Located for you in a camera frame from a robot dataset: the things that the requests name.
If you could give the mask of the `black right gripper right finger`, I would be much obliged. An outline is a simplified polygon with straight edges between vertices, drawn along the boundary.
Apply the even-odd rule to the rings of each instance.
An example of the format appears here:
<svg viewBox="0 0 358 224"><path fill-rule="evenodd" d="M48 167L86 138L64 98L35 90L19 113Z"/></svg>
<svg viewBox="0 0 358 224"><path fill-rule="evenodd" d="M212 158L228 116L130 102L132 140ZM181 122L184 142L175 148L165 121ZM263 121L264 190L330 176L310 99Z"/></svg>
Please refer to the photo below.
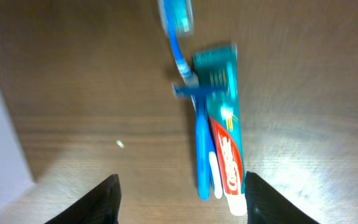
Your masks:
<svg viewBox="0 0 358 224"><path fill-rule="evenodd" d="M258 174L247 172L245 181L248 224L318 224Z"/></svg>

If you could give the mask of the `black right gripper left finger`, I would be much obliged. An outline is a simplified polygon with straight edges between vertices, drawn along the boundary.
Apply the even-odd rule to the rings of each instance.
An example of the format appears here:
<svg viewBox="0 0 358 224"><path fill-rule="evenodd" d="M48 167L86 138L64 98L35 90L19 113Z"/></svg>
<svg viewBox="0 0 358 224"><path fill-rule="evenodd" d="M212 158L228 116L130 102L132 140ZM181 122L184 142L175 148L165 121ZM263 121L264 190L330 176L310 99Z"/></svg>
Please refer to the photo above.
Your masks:
<svg viewBox="0 0 358 224"><path fill-rule="evenodd" d="M110 175L45 224L118 224L121 197L119 176Z"/></svg>

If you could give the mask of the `blue disposable razor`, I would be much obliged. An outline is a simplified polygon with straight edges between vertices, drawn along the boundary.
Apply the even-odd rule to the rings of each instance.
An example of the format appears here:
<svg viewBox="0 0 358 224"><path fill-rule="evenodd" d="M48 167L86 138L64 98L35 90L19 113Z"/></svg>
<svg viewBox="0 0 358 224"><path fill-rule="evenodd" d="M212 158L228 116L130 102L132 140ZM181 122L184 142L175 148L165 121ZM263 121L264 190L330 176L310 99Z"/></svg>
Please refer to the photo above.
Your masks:
<svg viewBox="0 0 358 224"><path fill-rule="evenodd" d="M208 123L207 97L225 90L224 86L176 86L173 93L178 98L191 98L195 109L195 142L198 195L201 200L209 199L212 187L214 196L220 199L223 188L220 181L219 166L215 146Z"/></svg>

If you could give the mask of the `blue toothbrush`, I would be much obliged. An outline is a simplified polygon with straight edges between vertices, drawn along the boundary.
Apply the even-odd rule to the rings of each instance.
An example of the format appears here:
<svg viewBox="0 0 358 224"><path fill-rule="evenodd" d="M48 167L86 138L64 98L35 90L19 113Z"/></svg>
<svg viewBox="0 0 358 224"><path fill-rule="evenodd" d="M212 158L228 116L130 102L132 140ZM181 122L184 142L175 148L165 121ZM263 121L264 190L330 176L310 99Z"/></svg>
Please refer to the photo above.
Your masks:
<svg viewBox="0 0 358 224"><path fill-rule="evenodd" d="M191 1L159 0L158 8L165 34L169 39L173 58L184 86L200 86L197 74L185 60L178 43L180 37L193 31L193 13Z"/></svg>

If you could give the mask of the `red white toothpaste tube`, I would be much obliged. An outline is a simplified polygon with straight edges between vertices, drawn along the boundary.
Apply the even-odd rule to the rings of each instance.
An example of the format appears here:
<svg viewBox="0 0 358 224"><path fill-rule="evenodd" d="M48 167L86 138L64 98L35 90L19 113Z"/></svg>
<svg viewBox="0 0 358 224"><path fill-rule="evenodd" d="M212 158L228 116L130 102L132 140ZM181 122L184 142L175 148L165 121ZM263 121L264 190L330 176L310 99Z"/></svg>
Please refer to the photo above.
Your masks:
<svg viewBox="0 0 358 224"><path fill-rule="evenodd" d="M221 46L193 56L201 86L223 87L206 99L214 151L209 153L216 198L226 197L234 216L247 213L242 152L241 116L237 90L237 45Z"/></svg>

